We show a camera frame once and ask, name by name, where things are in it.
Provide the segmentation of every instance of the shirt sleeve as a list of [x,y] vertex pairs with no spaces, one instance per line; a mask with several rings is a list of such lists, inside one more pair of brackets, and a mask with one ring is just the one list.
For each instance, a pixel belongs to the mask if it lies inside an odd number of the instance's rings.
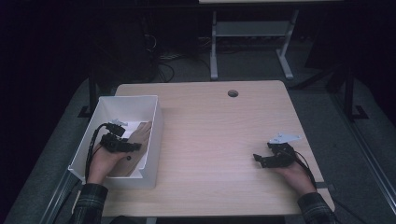
[[335,224],[336,216],[319,193],[308,193],[298,201],[303,217],[308,224]]
[[84,185],[69,224],[101,223],[107,193],[108,189],[102,185]]

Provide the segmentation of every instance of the dark background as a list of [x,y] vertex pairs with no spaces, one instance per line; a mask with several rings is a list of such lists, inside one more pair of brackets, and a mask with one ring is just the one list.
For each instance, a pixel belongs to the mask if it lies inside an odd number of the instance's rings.
[[[121,82],[149,81],[154,75],[147,71],[144,77],[127,80],[110,76],[112,71],[122,73],[136,66],[114,65],[101,55],[104,52],[92,40],[93,37],[105,50],[120,55],[122,52],[116,52],[120,47],[107,39],[117,35],[111,34],[108,23],[135,24],[144,13],[123,11],[115,15],[87,9],[98,6],[95,1],[7,0],[0,4],[2,221],[73,93],[92,70],[98,75],[102,91]],[[329,9],[326,13],[312,8],[302,10],[293,38],[315,38],[308,60],[311,67],[326,69],[339,62],[352,67],[354,75],[371,89],[378,104],[396,124],[394,9],[393,1],[360,1],[352,9]],[[187,19],[180,20],[181,14]],[[312,14],[320,14],[323,21],[309,20]],[[157,11],[151,18],[147,21],[149,31],[158,36],[164,48],[184,44],[182,49],[193,52],[196,36],[210,36],[210,27],[202,25],[211,21],[210,11],[178,14]],[[125,62],[133,63],[134,55],[126,54]],[[145,54],[143,63],[149,57],[155,56]],[[105,68],[98,69],[103,62]]]

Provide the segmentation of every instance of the gray carpet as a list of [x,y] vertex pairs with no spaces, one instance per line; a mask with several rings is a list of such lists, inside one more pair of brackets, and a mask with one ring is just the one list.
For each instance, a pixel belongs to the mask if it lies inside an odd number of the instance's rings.
[[[287,54],[294,80],[286,80],[275,48],[277,43],[260,50],[244,50],[234,54],[218,56],[219,81],[233,80],[282,80],[286,86],[292,86],[312,77],[319,72],[304,68],[304,62],[310,49],[310,43],[293,42]],[[209,55],[201,54],[200,59],[209,62]],[[167,63],[175,69],[172,82],[209,81],[209,70],[202,61],[185,58]],[[166,75],[170,70],[162,66]],[[290,91],[305,134],[318,161],[319,168],[328,185],[334,190],[331,195],[344,204],[366,223],[396,223],[396,216],[391,211],[385,197],[373,178],[361,149],[355,141],[344,115],[340,113],[334,97],[325,91],[327,78],[324,78],[303,91]],[[394,126],[375,104],[371,93],[359,82],[355,88],[355,102],[362,105],[370,119],[358,120],[361,130],[369,145],[375,149],[374,154],[384,172],[393,182],[396,180],[394,159],[396,159],[396,132]],[[60,183],[67,165],[72,159],[86,125],[87,119],[78,118],[84,105],[88,105],[88,82],[81,84],[66,108],[64,116],[47,143],[35,169],[11,212],[6,223],[40,223],[46,213],[48,204]],[[64,200],[55,223],[65,223],[71,214],[71,207],[76,199],[80,184],[71,189],[71,194]],[[335,204],[335,214],[343,223],[361,223],[346,209]],[[103,219],[108,223],[109,217]],[[304,223],[300,216],[287,217],[287,223]]]

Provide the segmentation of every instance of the person's arm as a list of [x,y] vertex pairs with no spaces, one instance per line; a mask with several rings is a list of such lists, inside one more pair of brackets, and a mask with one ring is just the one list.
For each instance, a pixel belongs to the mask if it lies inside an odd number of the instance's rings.
[[[149,141],[150,128],[151,122],[142,123],[131,134],[130,139],[133,139],[136,143],[141,143],[142,147],[146,147]],[[82,187],[69,223],[96,224],[101,222],[108,192],[103,183],[107,174],[111,172],[117,162],[127,155],[128,153],[125,152],[111,153],[100,145],[96,146],[90,166],[90,175],[87,183]]]
[[300,199],[297,203],[306,223],[338,223],[332,209],[326,204],[321,195],[317,193],[305,170],[297,162],[294,162],[289,167],[274,168],[273,170],[283,175],[286,182],[299,194]]

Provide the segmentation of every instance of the table top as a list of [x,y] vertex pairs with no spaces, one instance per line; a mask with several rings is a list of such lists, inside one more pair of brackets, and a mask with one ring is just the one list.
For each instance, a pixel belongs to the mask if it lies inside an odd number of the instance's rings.
[[[229,90],[238,91],[230,97]],[[262,169],[253,154],[272,156],[277,133],[323,181],[304,130],[280,81],[121,85],[118,96],[158,95],[164,127],[155,189],[111,189],[105,217],[211,217],[300,214],[284,179]],[[334,205],[327,189],[319,189]]]

